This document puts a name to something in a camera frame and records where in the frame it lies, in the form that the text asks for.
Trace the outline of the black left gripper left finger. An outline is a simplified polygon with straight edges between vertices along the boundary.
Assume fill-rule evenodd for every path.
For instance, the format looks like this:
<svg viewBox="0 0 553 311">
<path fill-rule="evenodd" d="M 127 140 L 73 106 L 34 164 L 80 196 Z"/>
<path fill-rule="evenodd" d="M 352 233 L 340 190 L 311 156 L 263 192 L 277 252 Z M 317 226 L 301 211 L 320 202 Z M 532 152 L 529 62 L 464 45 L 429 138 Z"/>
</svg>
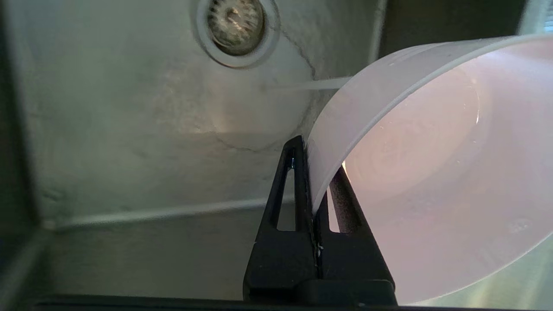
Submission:
<svg viewBox="0 0 553 311">
<path fill-rule="evenodd" d="M 296 228 L 278 229 L 286 178 L 293 171 Z M 304 140 L 283 146 L 243 280 L 245 301 L 294 301 L 297 287 L 317 277 L 312 204 Z"/>
</svg>

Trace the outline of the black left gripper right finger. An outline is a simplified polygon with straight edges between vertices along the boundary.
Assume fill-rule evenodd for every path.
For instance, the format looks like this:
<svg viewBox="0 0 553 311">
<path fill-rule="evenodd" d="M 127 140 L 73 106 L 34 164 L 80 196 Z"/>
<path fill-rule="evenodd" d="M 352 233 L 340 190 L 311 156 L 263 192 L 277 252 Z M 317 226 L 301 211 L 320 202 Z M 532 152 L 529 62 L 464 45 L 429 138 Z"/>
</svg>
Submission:
<svg viewBox="0 0 553 311">
<path fill-rule="evenodd" d="M 330 183 L 315 214 L 319 274 L 323 279 L 392 281 L 376 239 L 344 168 Z"/>
</svg>

